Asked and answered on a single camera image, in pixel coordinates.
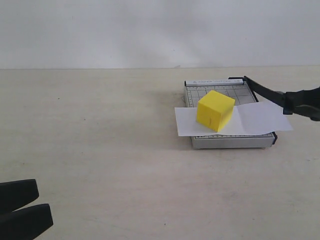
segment white paper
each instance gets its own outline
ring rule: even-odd
[[[230,121],[220,132],[215,132],[196,121],[196,107],[176,107],[175,118],[179,136],[197,137],[210,135],[256,136],[293,128],[283,109],[271,101],[234,106]]]

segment table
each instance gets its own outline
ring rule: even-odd
[[[320,66],[0,70],[0,181],[37,180],[44,240],[318,239],[319,123],[289,116],[267,149],[178,137],[185,80],[244,75],[320,84]]]

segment robotic arm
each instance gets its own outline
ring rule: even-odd
[[[254,92],[282,107],[284,115],[298,114],[320,122],[320,87],[283,93],[270,90],[247,76],[244,76],[243,80],[247,81]]]

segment yellow cube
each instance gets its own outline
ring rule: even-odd
[[[235,99],[212,90],[198,101],[196,121],[219,132],[230,121],[235,102]]]

